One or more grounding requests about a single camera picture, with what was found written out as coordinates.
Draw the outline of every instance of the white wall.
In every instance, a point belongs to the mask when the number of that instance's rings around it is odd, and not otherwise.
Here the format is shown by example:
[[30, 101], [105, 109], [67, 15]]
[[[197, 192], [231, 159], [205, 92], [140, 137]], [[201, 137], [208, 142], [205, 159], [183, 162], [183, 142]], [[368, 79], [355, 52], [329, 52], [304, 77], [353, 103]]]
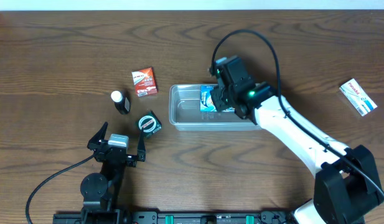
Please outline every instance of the white wall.
[[384, 0], [0, 0], [0, 11], [384, 9]]

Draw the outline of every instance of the bottle cap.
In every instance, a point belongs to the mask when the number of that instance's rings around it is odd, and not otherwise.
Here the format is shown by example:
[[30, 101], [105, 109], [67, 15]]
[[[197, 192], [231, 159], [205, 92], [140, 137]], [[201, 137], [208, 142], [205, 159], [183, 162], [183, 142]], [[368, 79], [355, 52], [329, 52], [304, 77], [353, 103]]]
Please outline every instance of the bottle cap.
[[119, 91], [114, 91], [111, 93], [111, 99], [116, 102], [116, 103], [119, 103], [121, 102], [121, 100], [123, 100], [123, 95], [119, 92]]

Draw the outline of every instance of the small white bottle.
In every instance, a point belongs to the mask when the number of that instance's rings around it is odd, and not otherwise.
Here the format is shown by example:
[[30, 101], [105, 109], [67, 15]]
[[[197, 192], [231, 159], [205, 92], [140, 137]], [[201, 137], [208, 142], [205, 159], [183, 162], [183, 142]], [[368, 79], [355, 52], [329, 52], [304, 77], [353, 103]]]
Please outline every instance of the small white bottle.
[[114, 91], [111, 93], [111, 99], [115, 102], [116, 109], [121, 114], [129, 113], [129, 100], [126, 96], [123, 96], [120, 91]]

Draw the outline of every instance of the small box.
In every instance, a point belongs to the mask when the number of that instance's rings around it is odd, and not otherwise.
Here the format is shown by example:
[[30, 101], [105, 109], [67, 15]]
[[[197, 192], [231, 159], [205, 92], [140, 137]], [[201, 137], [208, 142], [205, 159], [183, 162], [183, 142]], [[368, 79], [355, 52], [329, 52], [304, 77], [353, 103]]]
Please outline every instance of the small box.
[[362, 116], [377, 107], [354, 78], [340, 86], [340, 90]]
[[152, 68], [132, 72], [132, 78], [134, 79], [135, 92], [137, 96], [147, 96], [157, 93]]
[[[215, 109], [214, 104], [212, 103], [211, 99], [211, 90], [214, 89], [213, 85], [202, 85], [201, 92], [200, 92], [200, 111], [209, 111], [209, 112], [215, 112], [217, 111]], [[234, 108], [228, 108], [223, 110], [222, 112], [235, 112]]]

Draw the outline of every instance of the red box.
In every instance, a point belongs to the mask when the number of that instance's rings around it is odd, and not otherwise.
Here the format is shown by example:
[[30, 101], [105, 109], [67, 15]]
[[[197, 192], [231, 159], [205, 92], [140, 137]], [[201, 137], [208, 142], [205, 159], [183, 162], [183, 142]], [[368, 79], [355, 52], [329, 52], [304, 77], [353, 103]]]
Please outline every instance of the red box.
[[154, 81], [153, 69], [145, 68], [132, 72], [135, 92], [137, 96], [147, 96], [157, 93], [156, 81]]

